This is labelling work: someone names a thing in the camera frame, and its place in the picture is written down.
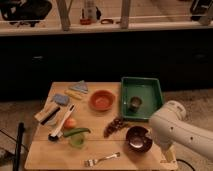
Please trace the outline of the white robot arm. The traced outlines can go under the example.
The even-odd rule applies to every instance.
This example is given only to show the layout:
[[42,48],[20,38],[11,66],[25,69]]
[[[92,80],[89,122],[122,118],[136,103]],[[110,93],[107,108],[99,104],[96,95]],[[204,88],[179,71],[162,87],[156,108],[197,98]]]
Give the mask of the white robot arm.
[[185,117],[181,103],[166,102],[149,119],[152,139],[163,151],[177,142],[213,161],[213,132],[184,122]]

